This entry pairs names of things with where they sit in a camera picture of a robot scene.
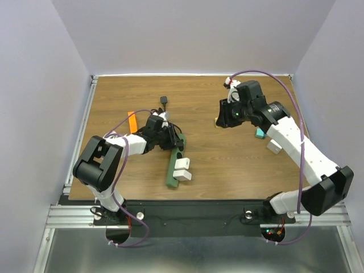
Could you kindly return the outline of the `green power strip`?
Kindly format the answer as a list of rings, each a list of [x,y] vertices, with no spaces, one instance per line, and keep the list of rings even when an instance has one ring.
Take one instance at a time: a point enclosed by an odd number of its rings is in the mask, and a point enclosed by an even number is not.
[[[179,185],[179,181],[173,177],[173,172],[175,171],[175,164],[178,159],[183,158],[184,150],[186,146],[187,139],[184,134],[179,133],[177,135],[179,139],[182,142],[182,148],[175,147],[171,151],[171,157],[169,161],[169,166],[167,169],[166,179],[165,179],[165,185],[169,188],[177,188]]]

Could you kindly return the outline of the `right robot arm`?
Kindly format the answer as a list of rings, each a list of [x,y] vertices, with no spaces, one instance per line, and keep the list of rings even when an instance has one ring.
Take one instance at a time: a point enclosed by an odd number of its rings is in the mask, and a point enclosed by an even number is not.
[[[232,128],[250,122],[274,140],[300,168],[308,187],[281,192],[268,199],[262,217],[274,222],[284,213],[304,208],[320,216],[342,201],[354,177],[353,170],[327,158],[298,127],[290,112],[278,101],[267,103],[259,82],[226,79],[227,98],[220,100],[216,125]]]

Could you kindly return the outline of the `white cube adapter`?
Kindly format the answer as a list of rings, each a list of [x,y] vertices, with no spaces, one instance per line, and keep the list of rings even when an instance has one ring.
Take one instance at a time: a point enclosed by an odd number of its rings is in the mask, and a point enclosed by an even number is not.
[[[274,154],[278,154],[282,150],[281,145],[273,139],[268,142],[267,148]]]

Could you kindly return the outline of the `yellow usb charger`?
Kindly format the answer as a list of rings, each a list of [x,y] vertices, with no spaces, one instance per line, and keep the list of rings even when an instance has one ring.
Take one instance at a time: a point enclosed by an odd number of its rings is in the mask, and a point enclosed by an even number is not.
[[[218,118],[216,117],[216,118],[214,119],[214,126],[215,126],[215,128],[219,128],[219,126],[217,125],[217,120],[218,120]]]

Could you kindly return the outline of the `white charger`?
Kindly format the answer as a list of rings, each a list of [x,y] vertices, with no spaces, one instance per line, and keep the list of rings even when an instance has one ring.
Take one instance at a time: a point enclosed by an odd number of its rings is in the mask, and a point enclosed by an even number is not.
[[[175,170],[173,172],[172,176],[174,179],[176,179],[178,181],[191,181],[192,180],[192,174],[185,169]]]
[[[190,165],[189,158],[180,158],[175,161],[175,170],[188,170]]]

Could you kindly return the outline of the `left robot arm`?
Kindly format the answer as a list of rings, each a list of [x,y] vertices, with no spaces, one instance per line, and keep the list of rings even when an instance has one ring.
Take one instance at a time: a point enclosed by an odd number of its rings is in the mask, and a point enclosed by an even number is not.
[[[73,167],[73,177],[86,185],[100,202],[91,208],[95,220],[121,224],[127,219],[125,199],[116,189],[119,162],[131,155],[144,155],[158,146],[161,150],[183,152],[186,139],[163,114],[152,114],[146,125],[129,135],[115,131],[105,136],[93,136]]]

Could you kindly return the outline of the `teal usb charger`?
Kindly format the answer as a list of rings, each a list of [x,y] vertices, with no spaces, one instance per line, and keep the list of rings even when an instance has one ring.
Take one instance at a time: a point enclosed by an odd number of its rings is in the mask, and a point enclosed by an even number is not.
[[[259,139],[265,139],[266,138],[266,133],[264,133],[264,131],[260,128],[257,128],[255,131],[255,137],[259,138]]]

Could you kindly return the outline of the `orange power strip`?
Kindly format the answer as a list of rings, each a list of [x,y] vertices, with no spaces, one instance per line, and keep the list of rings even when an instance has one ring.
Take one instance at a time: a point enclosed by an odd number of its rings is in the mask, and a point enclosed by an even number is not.
[[[133,111],[128,112],[128,116],[130,133],[133,134],[138,131],[137,118]]]

